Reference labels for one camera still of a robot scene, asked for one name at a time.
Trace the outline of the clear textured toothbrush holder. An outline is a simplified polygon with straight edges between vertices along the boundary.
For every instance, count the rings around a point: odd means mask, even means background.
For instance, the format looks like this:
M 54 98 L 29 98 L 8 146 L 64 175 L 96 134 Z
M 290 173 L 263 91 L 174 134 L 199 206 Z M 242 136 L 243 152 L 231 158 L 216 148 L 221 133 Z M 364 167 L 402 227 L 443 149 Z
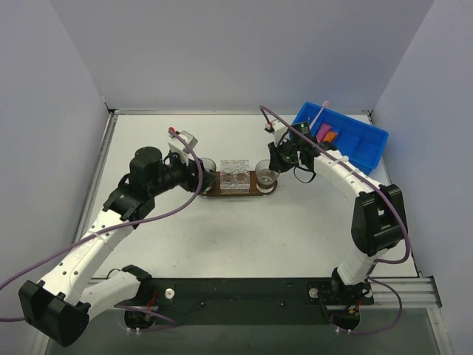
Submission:
M 247 194 L 250 187 L 249 160 L 220 161 L 220 191 L 223 194 Z

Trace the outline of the magenta toothpaste tube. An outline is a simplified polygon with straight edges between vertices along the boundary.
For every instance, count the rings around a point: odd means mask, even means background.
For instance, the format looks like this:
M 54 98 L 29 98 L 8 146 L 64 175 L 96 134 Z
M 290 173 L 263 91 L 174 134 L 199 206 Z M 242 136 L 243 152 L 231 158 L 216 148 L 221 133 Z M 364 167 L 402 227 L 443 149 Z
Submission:
M 326 123 L 322 123 L 321 126 L 319 127 L 319 130 L 316 133 L 316 137 L 318 141 L 323 141 L 324 137 L 328 132 L 330 132 L 332 129 L 332 126 Z

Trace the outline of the orange toothpaste tube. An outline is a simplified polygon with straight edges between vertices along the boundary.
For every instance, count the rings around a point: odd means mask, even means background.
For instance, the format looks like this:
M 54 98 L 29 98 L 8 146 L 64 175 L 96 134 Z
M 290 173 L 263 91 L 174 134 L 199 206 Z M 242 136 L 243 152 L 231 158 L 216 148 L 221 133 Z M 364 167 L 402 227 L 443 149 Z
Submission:
M 338 133 L 334 131 L 329 131 L 325 136 L 323 141 L 332 143 L 337 138 Z

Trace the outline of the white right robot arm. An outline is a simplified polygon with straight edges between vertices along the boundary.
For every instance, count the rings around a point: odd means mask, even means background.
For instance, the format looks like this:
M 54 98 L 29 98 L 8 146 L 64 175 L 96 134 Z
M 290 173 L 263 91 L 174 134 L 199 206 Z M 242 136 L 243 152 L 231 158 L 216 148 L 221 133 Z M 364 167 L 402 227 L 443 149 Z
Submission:
M 283 173 L 302 168 L 330 182 L 353 203 L 351 248 L 333 270 L 332 281 L 335 294 L 360 291 L 374 268 L 387 262 L 385 254 L 408 234 L 401 190 L 364 174 L 332 143 L 318 142 L 306 124 L 274 120 L 265 129 L 273 135 L 270 169 Z

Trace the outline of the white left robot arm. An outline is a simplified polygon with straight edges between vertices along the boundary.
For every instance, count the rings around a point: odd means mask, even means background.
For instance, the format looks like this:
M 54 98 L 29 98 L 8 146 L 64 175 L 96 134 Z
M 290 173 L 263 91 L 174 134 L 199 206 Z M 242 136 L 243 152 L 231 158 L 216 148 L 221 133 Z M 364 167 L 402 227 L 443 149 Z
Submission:
M 38 282 L 26 281 L 18 291 L 25 321 L 67 347 L 97 314 L 123 300 L 143 304 L 152 294 L 144 270 L 127 266 L 104 287 L 89 287 L 90 278 L 114 248 L 130 235 L 155 207 L 156 196 L 181 187 L 202 194 L 215 181 L 214 169 L 187 151 L 162 156 L 159 149 L 136 151 L 118 187 L 110 194 L 94 223 L 63 260 Z

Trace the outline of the brown oval wooden tray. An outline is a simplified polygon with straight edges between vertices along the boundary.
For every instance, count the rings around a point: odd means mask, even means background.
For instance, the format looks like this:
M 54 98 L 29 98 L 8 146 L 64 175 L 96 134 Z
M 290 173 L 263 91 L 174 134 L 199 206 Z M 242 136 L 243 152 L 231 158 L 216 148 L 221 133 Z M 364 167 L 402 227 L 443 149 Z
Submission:
M 229 192 L 226 193 L 220 188 L 220 171 L 216 171 L 215 173 L 215 180 L 211 184 L 211 186 L 200 194 L 200 197 L 209 197 L 209 198 L 224 198 L 224 197 L 262 197 L 266 195 L 271 195 L 273 192 L 276 191 L 278 186 L 278 181 L 276 181 L 269 190 L 263 191 L 263 188 L 259 185 L 259 182 L 256 178 L 255 171 L 249 171 L 250 176 L 250 187 L 249 190 L 238 192 Z

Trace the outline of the pink toothbrush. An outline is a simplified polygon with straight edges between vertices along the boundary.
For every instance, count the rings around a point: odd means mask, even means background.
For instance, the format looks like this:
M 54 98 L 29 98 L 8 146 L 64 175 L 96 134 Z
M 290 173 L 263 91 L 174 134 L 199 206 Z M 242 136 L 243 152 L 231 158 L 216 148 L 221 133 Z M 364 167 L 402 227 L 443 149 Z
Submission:
M 321 108 L 320 110 L 318 111 L 318 113 L 316 114 L 316 116 L 314 117 L 314 119 L 310 122 L 310 125 L 309 125 L 309 128 L 312 129 L 317 120 L 319 119 L 319 117 L 321 116 L 321 114 L 323 113 L 323 111 L 327 108 L 327 106 L 329 105 L 329 101 L 325 101 L 322 105 L 321 105 Z

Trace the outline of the blue plastic bin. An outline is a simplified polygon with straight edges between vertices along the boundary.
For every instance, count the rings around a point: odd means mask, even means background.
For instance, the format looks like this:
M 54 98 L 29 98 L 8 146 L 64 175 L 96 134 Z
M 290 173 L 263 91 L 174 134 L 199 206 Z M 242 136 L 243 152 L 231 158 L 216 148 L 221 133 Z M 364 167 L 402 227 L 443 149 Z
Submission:
M 312 135 L 317 135 L 322 124 L 337 133 L 333 144 L 352 165 L 366 175 L 378 167 L 389 138 L 387 131 L 330 109 L 322 111 L 310 129 Z

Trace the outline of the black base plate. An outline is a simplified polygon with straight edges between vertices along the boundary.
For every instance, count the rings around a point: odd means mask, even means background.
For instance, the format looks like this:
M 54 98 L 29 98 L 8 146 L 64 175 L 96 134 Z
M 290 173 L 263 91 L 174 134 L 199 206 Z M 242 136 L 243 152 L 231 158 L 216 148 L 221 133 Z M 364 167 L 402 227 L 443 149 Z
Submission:
M 152 278 L 124 300 L 123 321 L 141 331 L 177 325 L 324 325 L 332 313 L 354 327 L 373 305 L 370 284 L 322 278 Z

